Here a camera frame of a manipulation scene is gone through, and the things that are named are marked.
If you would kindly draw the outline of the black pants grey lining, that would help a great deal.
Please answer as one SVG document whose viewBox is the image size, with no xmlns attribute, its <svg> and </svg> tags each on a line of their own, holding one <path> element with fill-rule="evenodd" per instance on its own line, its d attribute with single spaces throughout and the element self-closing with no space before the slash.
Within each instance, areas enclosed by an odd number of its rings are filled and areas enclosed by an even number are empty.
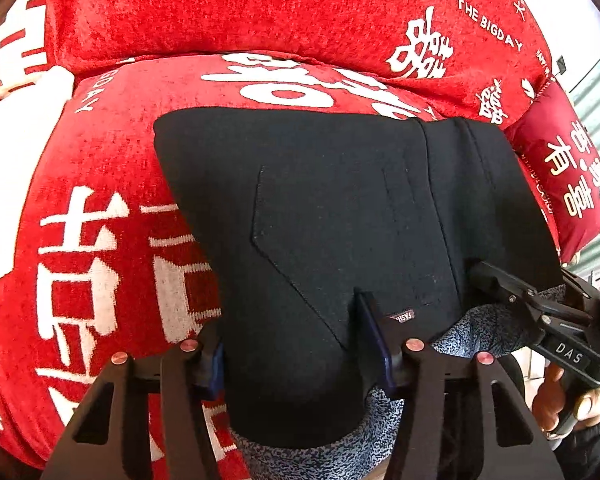
<svg viewBox="0 0 600 480">
<path fill-rule="evenodd" d="M 539 290 L 562 272 L 506 136 L 305 110 L 176 110 L 154 125 L 169 188 L 219 281 L 230 429 L 255 479 L 361 479 L 402 405 L 366 385 L 351 307 L 413 311 L 456 356 L 520 347 L 502 307 L 469 299 L 485 261 Z"/>
</svg>

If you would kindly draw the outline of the dark red small cushion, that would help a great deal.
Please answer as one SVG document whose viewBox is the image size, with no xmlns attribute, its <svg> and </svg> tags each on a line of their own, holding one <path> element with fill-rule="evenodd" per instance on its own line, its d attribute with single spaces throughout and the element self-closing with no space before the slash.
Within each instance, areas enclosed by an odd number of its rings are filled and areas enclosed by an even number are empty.
<svg viewBox="0 0 600 480">
<path fill-rule="evenodd" d="M 600 234 L 600 154 L 557 80 L 505 135 L 527 171 L 561 262 Z"/>
</svg>

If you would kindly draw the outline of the red blanket white characters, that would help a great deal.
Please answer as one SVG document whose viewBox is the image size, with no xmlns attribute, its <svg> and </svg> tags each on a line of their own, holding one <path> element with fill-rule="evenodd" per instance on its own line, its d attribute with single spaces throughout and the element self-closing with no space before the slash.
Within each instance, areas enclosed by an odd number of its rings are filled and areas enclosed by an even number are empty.
<svg viewBox="0 0 600 480">
<path fill-rule="evenodd" d="M 159 117 L 201 107 L 455 118 L 370 75 L 260 53 L 150 58 L 80 81 L 0 278 L 0 447 L 33 468 L 114 352 L 143 358 L 222 316 L 155 149 Z"/>
</svg>

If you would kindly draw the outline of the red folded quilt white characters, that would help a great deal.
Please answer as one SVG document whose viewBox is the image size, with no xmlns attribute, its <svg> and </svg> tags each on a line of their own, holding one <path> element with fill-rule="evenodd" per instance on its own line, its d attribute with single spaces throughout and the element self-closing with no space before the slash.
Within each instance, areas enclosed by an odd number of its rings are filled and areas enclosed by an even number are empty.
<svg viewBox="0 0 600 480">
<path fill-rule="evenodd" d="M 509 125 L 550 80 L 524 0 L 16 0 L 0 24 L 0 100 L 54 65 L 256 52 L 370 74 L 442 114 Z"/>
</svg>

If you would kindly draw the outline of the white bed sheet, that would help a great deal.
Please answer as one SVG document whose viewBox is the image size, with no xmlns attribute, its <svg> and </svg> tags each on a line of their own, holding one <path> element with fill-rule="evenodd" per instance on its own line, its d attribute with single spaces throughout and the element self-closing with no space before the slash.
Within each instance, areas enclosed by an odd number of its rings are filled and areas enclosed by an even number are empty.
<svg viewBox="0 0 600 480">
<path fill-rule="evenodd" d="M 68 99 L 74 76 L 55 66 L 0 102 L 0 278 L 12 272 L 20 217 L 38 161 Z"/>
</svg>

